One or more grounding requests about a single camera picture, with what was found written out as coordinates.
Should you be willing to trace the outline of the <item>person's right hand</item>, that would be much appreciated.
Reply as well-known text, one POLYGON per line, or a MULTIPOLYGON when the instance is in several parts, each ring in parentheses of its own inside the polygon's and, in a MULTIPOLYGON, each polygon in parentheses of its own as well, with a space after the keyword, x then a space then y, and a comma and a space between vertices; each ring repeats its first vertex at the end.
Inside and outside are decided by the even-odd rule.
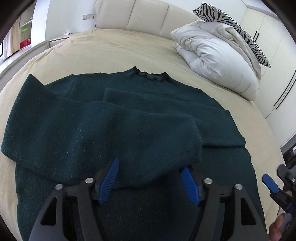
POLYGON ((290 226, 292 215, 290 213, 283 213, 277 217, 269 227, 269 234, 267 236, 269 241, 278 241, 282 234, 290 226))

